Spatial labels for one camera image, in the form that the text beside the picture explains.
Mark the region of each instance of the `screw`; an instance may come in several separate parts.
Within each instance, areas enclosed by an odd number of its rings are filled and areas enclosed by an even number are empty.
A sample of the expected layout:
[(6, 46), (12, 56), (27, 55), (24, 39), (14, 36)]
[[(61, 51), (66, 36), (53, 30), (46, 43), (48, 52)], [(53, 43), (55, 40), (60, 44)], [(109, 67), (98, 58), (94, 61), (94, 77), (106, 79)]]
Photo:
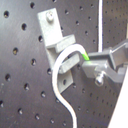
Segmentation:
[(54, 20), (53, 12), (51, 12), (51, 11), (47, 12), (46, 18), (49, 23), (53, 22), (53, 20)]
[(100, 73), (100, 74), (97, 75), (97, 77), (95, 79), (95, 84), (98, 87), (103, 86), (103, 84), (104, 84), (104, 74), (103, 73)]

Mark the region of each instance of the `black surface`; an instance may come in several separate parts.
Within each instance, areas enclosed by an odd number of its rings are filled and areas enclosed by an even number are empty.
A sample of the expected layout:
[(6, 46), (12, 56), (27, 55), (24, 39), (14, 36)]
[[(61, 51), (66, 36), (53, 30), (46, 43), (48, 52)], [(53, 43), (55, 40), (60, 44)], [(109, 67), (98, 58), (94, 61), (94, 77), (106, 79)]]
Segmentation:
[[(72, 128), (69, 112), (52, 91), (37, 13), (57, 8), (63, 35), (75, 34), (87, 52), (96, 52), (98, 0), (54, 1), (0, 1), (0, 128)], [(104, 0), (104, 48), (126, 38), (126, 24), (126, 0)], [(75, 84), (63, 96), (76, 112), (78, 128), (106, 128), (118, 94), (107, 81), (98, 88), (79, 66), (72, 74)]]

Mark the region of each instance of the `metal plate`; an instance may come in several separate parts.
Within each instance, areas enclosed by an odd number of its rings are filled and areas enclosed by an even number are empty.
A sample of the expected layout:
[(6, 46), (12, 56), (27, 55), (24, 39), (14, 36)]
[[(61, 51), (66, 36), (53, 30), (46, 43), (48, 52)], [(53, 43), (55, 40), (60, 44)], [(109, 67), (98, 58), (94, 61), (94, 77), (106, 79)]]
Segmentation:
[[(37, 13), (57, 8), (63, 36), (75, 34), (87, 52), (97, 51), (98, 0), (4, 0), (0, 4), (0, 127), (72, 128), (69, 112), (56, 100)], [(104, 48), (126, 38), (126, 0), (104, 0)], [(63, 96), (78, 128), (106, 128), (118, 94), (106, 80), (98, 88), (81, 64)]]

